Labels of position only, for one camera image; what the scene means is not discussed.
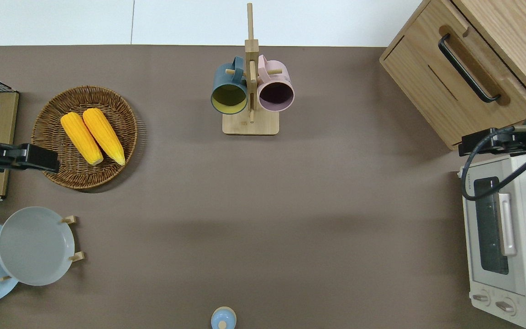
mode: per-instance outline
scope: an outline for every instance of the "wooden mug tree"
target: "wooden mug tree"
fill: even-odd
[[[249,39],[245,40],[245,75],[247,80],[247,108],[237,114],[223,114],[223,133],[227,135],[276,135],[279,133],[279,112],[267,111],[257,100],[259,40],[253,38],[253,5],[247,4]],[[270,74],[281,70],[269,71]]]

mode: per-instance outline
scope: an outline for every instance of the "wooden cabinet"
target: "wooden cabinet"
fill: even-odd
[[[463,135],[519,122],[526,0],[425,0],[380,62],[451,149]]]

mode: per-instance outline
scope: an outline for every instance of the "oven handle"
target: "oven handle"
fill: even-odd
[[[511,215],[511,196],[509,193],[497,193],[499,202],[500,251],[503,256],[517,254]]]

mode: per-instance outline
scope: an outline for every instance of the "brown table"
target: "brown table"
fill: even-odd
[[[11,173],[0,223],[27,206],[77,215],[88,258],[52,285],[17,285],[0,328],[207,329],[223,305],[242,329],[515,327],[470,305],[464,159],[378,64],[383,49],[261,47],[296,100],[275,137],[227,136],[211,76],[243,50],[0,47],[0,79],[21,92],[15,143],[83,84],[124,96],[141,127],[102,189]]]

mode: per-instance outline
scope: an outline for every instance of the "woven tray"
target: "woven tray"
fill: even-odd
[[[68,138],[60,118],[68,112],[80,115],[88,109],[99,108],[119,138],[125,152],[125,166],[137,144],[137,121],[127,101],[112,90],[83,85],[56,95],[44,106],[34,124],[32,144],[56,151],[60,172],[44,172],[54,183],[75,190],[91,189],[107,183],[125,166],[120,166],[103,152],[103,161],[89,165]]]

